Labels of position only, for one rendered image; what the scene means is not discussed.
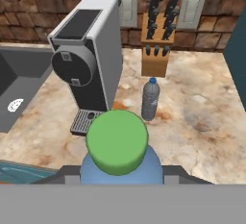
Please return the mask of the wooden knife block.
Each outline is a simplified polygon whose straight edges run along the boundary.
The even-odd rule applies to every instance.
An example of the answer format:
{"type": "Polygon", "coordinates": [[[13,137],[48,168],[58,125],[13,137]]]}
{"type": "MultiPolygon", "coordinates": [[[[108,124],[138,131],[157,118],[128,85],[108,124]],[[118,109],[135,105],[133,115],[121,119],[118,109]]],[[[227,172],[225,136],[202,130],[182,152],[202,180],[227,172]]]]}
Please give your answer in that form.
{"type": "Polygon", "coordinates": [[[141,75],[148,77],[164,77],[166,73],[166,68],[169,60],[169,53],[166,56],[162,56],[162,49],[164,46],[172,47],[175,38],[175,32],[172,32],[169,39],[163,39],[162,35],[164,33],[163,24],[165,17],[160,13],[157,16],[156,23],[158,28],[156,29],[153,39],[147,38],[147,26],[148,26],[148,13],[146,12],[143,15],[142,20],[142,32],[141,32],[141,47],[142,47],[142,66],[141,66],[141,75]],[[146,46],[151,46],[150,56],[146,55],[146,46]],[[159,46],[160,50],[157,56],[154,56],[154,48],[159,46]]]}

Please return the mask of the blue bottle with green cap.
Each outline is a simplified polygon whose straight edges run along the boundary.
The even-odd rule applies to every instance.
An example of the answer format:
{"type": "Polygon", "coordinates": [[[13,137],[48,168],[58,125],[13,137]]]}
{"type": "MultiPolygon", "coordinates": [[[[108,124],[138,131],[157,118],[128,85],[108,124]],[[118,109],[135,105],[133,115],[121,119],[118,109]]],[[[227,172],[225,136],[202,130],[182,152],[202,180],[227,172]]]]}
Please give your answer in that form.
{"type": "Polygon", "coordinates": [[[84,185],[162,185],[158,155],[146,125],[134,113],[101,114],[86,134],[87,154],[80,169],[84,185]]]}

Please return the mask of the clear water bottle blue cap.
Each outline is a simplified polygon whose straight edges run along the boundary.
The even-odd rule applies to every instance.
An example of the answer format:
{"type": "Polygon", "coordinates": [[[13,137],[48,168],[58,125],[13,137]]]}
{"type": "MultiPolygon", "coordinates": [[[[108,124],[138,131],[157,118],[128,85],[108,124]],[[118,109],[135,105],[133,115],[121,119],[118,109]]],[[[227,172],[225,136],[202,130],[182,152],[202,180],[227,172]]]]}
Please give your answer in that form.
{"type": "Polygon", "coordinates": [[[159,97],[160,86],[157,79],[152,77],[145,84],[142,93],[141,116],[144,120],[151,121],[155,118],[159,97]]]}

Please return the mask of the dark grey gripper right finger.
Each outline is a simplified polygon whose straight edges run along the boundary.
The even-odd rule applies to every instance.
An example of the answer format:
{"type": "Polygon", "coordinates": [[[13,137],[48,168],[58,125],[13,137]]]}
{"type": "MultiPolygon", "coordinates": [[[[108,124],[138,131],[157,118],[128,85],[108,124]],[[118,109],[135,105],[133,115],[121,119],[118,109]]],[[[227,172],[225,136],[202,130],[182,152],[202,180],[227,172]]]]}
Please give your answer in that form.
{"type": "Polygon", "coordinates": [[[189,175],[180,165],[163,165],[163,183],[165,185],[210,185],[210,182],[189,175]]]}

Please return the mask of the grey wall switch plate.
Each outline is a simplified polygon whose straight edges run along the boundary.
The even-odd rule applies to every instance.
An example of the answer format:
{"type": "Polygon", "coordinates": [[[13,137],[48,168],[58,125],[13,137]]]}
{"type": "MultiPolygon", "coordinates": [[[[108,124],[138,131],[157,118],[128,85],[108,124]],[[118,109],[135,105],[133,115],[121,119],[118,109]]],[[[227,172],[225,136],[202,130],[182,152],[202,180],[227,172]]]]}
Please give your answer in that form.
{"type": "Polygon", "coordinates": [[[206,0],[182,0],[178,30],[196,30],[206,0]]]}
{"type": "Polygon", "coordinates": [[[136,28],[137,0],[120,0],[119,14],[122,28],[136,28]]]}

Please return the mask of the teal fridge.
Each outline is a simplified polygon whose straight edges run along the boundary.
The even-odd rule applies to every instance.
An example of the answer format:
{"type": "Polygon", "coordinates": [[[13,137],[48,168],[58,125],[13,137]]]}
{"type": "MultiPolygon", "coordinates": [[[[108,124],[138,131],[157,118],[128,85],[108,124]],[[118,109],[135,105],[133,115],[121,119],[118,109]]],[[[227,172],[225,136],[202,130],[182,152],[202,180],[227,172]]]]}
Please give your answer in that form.
{"type": "Polygon", "coordinates": [[[240,100],[246,105],[246,15],[243,13],[223,51],[240,100]]]}

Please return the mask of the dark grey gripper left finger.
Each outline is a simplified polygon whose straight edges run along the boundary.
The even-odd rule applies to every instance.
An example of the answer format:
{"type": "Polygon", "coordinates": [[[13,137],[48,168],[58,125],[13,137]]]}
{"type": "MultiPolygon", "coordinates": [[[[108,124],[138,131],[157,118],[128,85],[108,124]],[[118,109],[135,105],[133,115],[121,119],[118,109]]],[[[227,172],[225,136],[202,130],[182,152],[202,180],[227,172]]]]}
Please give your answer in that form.
{"type": "Polygon", "coordinates": [[[36,181],[40,184],[78,185],[80,183],[80,166],[64,165],[56,174],[36,181]]]}

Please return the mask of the white and black coffee machine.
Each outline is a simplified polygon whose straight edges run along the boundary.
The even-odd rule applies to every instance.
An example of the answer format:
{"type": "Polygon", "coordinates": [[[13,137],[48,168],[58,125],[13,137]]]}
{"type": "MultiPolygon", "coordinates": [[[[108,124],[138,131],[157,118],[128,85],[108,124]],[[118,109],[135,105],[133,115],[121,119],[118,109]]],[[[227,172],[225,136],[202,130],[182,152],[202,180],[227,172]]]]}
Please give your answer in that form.
{"type": "Polygon", "coordinates": [[[119,0],[82,0],[48,35],[55,73],[78,106],[70,132],[84,136],[112,107],[123,68],[119,0]]]}

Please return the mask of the grey sink basin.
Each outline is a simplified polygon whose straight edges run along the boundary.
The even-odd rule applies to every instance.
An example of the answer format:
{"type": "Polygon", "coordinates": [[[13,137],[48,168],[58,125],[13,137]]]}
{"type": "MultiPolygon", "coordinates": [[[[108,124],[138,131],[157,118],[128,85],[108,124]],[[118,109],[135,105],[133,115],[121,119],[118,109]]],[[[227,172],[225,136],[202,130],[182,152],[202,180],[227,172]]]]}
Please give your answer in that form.
{"type": "Polygon", "coordinates": [[[0,46],[0,133],[8,133],[52,71],[50,48],[0,46]]]}

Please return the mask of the teal cabinet front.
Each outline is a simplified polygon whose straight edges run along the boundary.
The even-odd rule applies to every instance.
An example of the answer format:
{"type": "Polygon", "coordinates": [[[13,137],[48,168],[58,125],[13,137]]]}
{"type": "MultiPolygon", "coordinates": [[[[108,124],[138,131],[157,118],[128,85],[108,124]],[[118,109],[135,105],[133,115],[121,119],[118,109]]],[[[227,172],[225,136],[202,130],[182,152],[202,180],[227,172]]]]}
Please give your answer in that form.
{"type": "Polygon", "coordinates": [[[57,172],[58,169],[0,160],[0,184],[31,184],[57,172]]]}

